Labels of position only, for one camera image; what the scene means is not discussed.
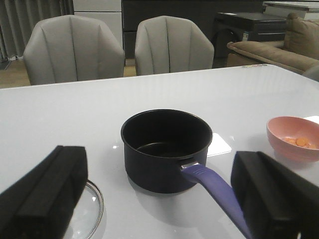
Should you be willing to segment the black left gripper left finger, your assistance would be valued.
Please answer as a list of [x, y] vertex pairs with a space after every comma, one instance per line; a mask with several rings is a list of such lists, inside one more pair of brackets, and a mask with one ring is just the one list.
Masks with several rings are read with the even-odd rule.
[[57, 146], [0, 195], [2, 239], [63, 238], [88, 178], [81, 146]]

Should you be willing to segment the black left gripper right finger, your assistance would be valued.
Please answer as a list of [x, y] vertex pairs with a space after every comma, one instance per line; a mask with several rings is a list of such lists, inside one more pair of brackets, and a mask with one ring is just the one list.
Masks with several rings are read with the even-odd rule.
[[254, 239], [317, 239], [319, 188], [263, 152], [235, 154], [231, 185]]

